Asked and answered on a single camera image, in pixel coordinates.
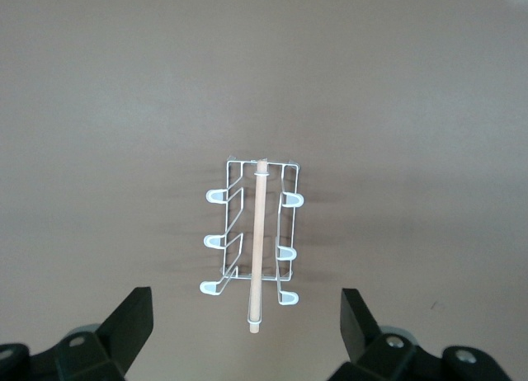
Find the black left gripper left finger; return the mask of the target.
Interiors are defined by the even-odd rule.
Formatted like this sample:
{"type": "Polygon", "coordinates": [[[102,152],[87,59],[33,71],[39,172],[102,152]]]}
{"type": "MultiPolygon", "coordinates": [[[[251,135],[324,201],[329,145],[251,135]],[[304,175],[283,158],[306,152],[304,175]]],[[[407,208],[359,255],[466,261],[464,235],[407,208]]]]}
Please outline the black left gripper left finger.
{"type": "Polygon", "coordinates": [[[94,331],[75,332],[38,355],[0,345],[0,381],[126,381],[153,331],[153,296],[137,287],[94,331]]]}

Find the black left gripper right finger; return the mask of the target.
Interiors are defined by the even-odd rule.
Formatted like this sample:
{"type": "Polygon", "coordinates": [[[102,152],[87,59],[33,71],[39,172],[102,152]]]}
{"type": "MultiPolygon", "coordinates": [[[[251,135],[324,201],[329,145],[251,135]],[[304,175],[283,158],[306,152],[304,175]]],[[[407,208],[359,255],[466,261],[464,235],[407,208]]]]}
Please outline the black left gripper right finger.
{"type": "Polygon", "coordinates": [[[341,292],[340,331],[349,360],[329,381],[512,381],[482,350],[448,346],[436,357],[406,331],[380,327],[358,289],[341,292]]]}

